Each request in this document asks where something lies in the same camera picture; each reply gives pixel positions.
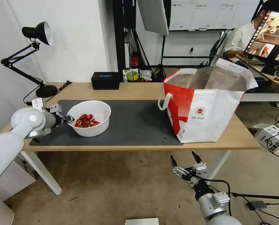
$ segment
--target table leg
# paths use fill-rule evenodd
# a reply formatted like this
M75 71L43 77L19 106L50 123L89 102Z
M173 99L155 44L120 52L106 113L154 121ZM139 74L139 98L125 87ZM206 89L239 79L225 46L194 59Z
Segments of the table leg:
M40 159L37 157L35 152L21 152L25 159L30 163L30 165L35 169L35 171L41 176L41 178L46 182L46 184L52 189L52 191L59 195L61 193L61 187L56 182L54 177L50 174L47 168L43 165Z
M221 166L224 164L224 162L228 159L228 157L231 155L232 150L221 150L219 153L219 156L217 157L217 163L213 171L211 172L211 175L209 176L209 179L213 179L215 175L220 170Z

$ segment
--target red candy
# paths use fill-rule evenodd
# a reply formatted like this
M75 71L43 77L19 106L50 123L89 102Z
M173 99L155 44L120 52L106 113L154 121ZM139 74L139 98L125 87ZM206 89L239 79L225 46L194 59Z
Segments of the red candy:
M78 128L88 128L94 127L100 124L100 122L96 121L93 117L93 114L83 114L80 118L76 121L75 127Z

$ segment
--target bag handle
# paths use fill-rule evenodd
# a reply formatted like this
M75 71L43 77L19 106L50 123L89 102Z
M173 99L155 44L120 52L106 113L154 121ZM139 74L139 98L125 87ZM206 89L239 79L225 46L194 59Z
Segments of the bag handle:
M173 95L171 93L167 93L167 95L165 96L165 99L164 99L163 106L161 107L160 101L161 101L162 91L164 91L164 86L162 86L159 96L158 96L158 107L161 111L165 110L168 107L168 103L170 102L170 99L173 98Z

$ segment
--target white bowl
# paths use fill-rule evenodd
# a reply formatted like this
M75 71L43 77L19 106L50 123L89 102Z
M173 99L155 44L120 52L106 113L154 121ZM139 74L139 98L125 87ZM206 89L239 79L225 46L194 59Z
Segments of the white bowl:
M101 133L103 133L109 125L109 117L110 117L111 109L110 106L105 102L101 101L85 101L81 102L75 106L73 106L68 114L71 115L75 121L69 123L77 134L83 137L94 137ZM94 127L87 128L79 128L75 127L75 123L77 119L80 118L83 114L93 114L96 121L100 122L100 124Z

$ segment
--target shopping bag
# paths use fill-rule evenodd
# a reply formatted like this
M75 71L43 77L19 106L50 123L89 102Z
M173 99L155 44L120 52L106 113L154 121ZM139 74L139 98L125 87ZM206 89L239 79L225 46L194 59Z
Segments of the shopping bag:
M252 73L219 59L212 67L179 69L163 82L165 100L174 133L181 143L217 141L245 91L257 87Z

